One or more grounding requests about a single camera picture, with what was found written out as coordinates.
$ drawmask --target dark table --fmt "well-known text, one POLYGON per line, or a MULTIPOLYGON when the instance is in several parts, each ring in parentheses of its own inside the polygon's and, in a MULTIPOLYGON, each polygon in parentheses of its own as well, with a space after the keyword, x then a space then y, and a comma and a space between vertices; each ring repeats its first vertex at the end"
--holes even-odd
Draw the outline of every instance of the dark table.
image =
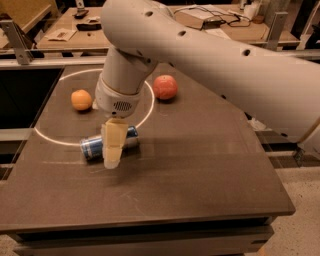
POLYGON ((101 66, 64 70, 9 179, 0 187, 0 233, 20 255, 225 255, 257 251, 270 223, 294 206, 244 113, 167 65, 174 100, 147 85, 130 125, 140 146, 106 170, 78 145, 98 134, 97 110, 75 111, 70 95, 94 95, 101 66))

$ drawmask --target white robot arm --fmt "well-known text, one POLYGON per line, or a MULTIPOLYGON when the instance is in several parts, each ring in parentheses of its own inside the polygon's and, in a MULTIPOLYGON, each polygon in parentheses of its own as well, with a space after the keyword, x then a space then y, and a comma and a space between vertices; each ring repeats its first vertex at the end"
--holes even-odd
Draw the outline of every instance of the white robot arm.
POLYGON ((96 89, 107 117, 131 114, 144 79, 165 62, 304 150, 320 152, 318 64, 187 28, 149 0, 107 0, 101 23, 114 45, 96 89))

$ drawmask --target blue can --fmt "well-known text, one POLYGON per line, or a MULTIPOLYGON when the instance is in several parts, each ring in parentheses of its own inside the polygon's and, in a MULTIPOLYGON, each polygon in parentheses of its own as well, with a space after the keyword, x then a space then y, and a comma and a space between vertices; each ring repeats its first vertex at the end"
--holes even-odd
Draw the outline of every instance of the blue can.
MULTIPOLYGON (((136 147, 138 144, 139 141, 137 129, 134 126, 129 126, 124 148, 136 147)), ((102 158, 103 143, 101 135, 95 135, 82 139, 80 141, 80 147, 87 160, 102 158)))

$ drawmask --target floor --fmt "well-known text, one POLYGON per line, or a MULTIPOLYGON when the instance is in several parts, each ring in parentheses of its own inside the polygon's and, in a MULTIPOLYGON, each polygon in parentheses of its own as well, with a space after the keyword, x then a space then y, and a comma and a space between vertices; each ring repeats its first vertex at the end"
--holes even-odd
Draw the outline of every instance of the floor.
MULTIPOLYGON (((295 20, 301 0, 292 0, 286 29, 295 20)), ((320 165, 319 167, 277 168, 296 213, 279 217, 272 227, 275 234, 257 253, 246 256, 316 256, 320 255, 320 165)), ((0 256, 14 256, 15 241, 0 236, 0 256)))

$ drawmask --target tabletop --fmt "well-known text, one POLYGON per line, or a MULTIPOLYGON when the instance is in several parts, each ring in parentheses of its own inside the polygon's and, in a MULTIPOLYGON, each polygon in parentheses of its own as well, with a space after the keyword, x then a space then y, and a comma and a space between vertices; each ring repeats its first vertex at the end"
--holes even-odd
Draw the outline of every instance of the tabletop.
MULTIPOLYGON (((176 10, 181 6, 170 6, 172 10, 176 10)), ((217 7, 223 10, 232 10, 240 12, 238 5, 217 5, 217 7)), ((73 29, 77 30, 76 25, 78 23, 87 23, 87 18, 91 16, 100 16, 101 7, 88 7, 88 15, 77 20, 73 16, 76 13, 76 8, 69 8, 66 13, 64 13, 60 19, 46 32, 46 35, 56 31, 59 28, 73 29)), ((201 19, 192 17, 188 14, 178 12, 176 13, 177 22, 190 26, 199 28, 201 27, 201 19)), ((223 24, 221 29, 232 39, 236 41, 241 41, 248 44, 261 46, 268 36, 269 28, 265 24, 254 24, 251 22, 249 27, 230 27, 227 24, 223 24)), ((279 46, 284 45, 298 45, 299 40, 291 35, 288 31, 283 31, 280 37, 279 46)), ((108 48, 110 42, 106 39, 102 30, 97 31, 77 31, 75 35, 67 42, 62 41, 50 41, 46 37, 43 37, 37 47, 39 49, 93 49, 93 48, 108 48)))
POLYGON ((102 66, 64 70, 9 179, 0 186, 0 233, 282 216, 294 206, 244 113, 169 65, 171 101, 142 88, 127 118, 140 145, 118 168, 87 162, 81 138, 100 132, 97 110, 79 113, 70 95, 94 95, 102 66))
POLYGON ((51 41, 45 36, 37 44, 39 49, 77 49, 77 48, 109 48, 110 42, 105 37, 103 31, 78 31, 77 24, 88 24, 88 18, 100 17, 101 7, 87 7, 89 13, 83 19, 75 19, 74 15, 77 12, 77 8, 69 8, 57 21, 54 23, 45 35, 49 35, 54 31, 64 28, 68 30, 76 30, 77 32, 72 38, 65 41, 51 41))
MULTIPOLYGON (((18 20, 18 25, 24 33, 28 33, 39 21, 41 21, 48 13, 50 13, 50 11, 50 4, 45 5, 41 10, 37 10, 35 8, 31 13, 20 17, 18 20)), ((3 48, 6 48, 8 44, 9 41, 7 36, 4 34, 3 30, 0 29, 0 51, 1 49, 5 51, 6 49, 3 48)))

